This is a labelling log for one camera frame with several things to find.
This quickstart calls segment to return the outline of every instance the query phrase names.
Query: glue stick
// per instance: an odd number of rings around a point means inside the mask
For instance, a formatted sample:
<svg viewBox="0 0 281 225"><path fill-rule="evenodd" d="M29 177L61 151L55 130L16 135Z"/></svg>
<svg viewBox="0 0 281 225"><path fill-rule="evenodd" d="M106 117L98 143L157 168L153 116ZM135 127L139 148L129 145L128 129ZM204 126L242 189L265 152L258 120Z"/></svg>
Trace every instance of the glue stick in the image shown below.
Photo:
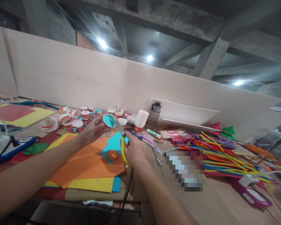
<svg viewBox="0 0 281 225"><path fill-rule="evenodd" d="M160 134L157 134L157 133L155 133L154 131L152 131L152 130L150 130L150 129L147 129L147 132L148 132L149 134L151 134L153 137L157 138L157 139L161 138L161 135L160 135Z"/></svg>

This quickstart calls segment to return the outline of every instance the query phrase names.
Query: blue device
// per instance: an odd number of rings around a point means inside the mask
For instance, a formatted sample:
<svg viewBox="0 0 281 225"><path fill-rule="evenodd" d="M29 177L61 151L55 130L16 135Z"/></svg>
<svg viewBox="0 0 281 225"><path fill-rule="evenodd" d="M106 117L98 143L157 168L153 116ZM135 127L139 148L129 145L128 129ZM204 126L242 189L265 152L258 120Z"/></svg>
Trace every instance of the blue device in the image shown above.
<svg viewBox="0 0 281 225"><path fill-rule="evenodd" d="M4 154L0 156L0 164L11 159L14 155L19 152L25 150L29 146L33 145L36 142L36 137L25 137L17 140L18 146L14 147L12 143L10 143L9 147L6 149Z"/></svg>

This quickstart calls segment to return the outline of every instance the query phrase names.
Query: white board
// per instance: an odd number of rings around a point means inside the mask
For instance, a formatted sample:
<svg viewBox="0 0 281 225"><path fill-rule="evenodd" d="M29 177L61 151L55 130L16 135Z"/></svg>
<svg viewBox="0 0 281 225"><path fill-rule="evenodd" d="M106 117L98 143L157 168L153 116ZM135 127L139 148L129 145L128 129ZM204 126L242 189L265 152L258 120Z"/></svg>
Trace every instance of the white board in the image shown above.
<svg viewBox="0 0 281 225"><path fill-rule="evenodd" d="M18 96L16 82L0 28L0 93Z"/></svg>
<svg viewBox="0 0 281 225"><path fill-rule="evenodd" d="M121 107L146 110L151 98L219 111L205 124L221 122L237 129L281 99L173 71L128 61Z"/></svg>
<svg viewBox="0 0 281 225"><path fill-rule="evenodd" d="M19 95L79 108L121 104L127 60L2 28Z"/></svg>
<svg viewBox="0 0 281 225"><path fill-rule="evenodd" d="M235 137L242 142L261 138L281 125L281 112L267 110L235 129Z"/></svg>
<svg viewBox="0 0 281 225"><path fill-rule="evenodd" d="M159 118L176 120L184 123L201 125L218 113L218 111L215 110L181 105L156 98L151 98L149 101L147 112L150 112L152 104L155 102L161 103Z"/></svg>
<svg viewBox="0 0 281 225"><path fill-rule="evenodd" d="M211 127L209 128L209 127L204 127L204 126L200 126L200 125L196 125L196 124L190 124L190 123L185 123L185 122L180 122L180 121L170 120L170 119L164 119L164 118L161 118L158 121L158 123L163 126L188 128L191 130L198 130L198 131L219 131L219 130L211 128Z"/></svg>

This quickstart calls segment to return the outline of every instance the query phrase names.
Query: yellow scissors handle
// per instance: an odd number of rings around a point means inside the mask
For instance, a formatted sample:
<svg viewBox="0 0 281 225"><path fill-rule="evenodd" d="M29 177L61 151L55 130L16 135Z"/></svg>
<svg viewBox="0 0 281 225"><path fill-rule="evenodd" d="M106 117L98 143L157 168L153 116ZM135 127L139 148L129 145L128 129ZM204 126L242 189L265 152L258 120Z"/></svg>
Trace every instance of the yellow scissors handle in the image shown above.
<svg viewBox="0 0 281 225"><path fill-rule="evenodd" d="M126 163L128 166L130 166L126 156L125 156L125 151L124 151L124 138L121 138L121 153L122 153L122 158L124 160L124 163Z"/></svg>

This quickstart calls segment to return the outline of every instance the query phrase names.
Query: yellow construction paper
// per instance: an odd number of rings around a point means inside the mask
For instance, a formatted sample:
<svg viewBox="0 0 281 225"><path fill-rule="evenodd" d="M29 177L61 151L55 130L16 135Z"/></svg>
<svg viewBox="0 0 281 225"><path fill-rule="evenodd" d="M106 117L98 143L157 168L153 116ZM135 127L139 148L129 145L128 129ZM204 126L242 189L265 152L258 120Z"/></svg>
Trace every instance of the yellow construction paper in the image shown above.
<svg viewBox="0 0 281 225"><path fill-rule="evenodd" d="M62 141L67 138L67 136L77 136L77 134L66 133L66 134L62 135L55 142L53 142L51 145L49 145L49 147L46 148L43 152L48 151L48 150L60 145L62 143Z"/></svg>
<svg viewBox="0 0 281 225"><path fill-rule="evenodd" d="M98 182L97 180L98 180L97 178L73 180L72 183L67 188L83 189L89 191L101 191L101 192L108 192L108 193L112 192L112 185L114 180L113 177L99 178ZM53 181L47 181L44 184L44 186L59 187Z"/></svg>
<svg viewBox="0 0 281 225"><path fill-rule="evenodd" d="M27 127L30 126L31 124L34 124L38 121L40 121L41 119L44 119L50 115L52 115L54 113L54 111L51 110L47 110L47 109L42 109L42 108L34 108L32 109L35 112L30 113L20 119L17 119L15 121L7 121L5 120L5 123L8 125L13 125L13 126L19 126L19 127Z"/></svg>
<svg viewBox="0 0 281 225"><path fill-rule="evenodd" d="M77 134L71 134L66 133L62 135L59 139L57 139L54 143L52 143L48 148L46 148L44 151L48 151L58 145L60 145L68 136L77 136ZM96 181L98 178L92 178L92 179L76 179L73 180L72 183L67 188L73 188L73 189L84 189L84 190L90 190L90 191L102 191L102 192L111 192L112 191L112 185L114 178L112 177L104 177L99 178L98 182ZM47 181L44 186L47 187L59 187L56 183L53 181Z"/></svg>

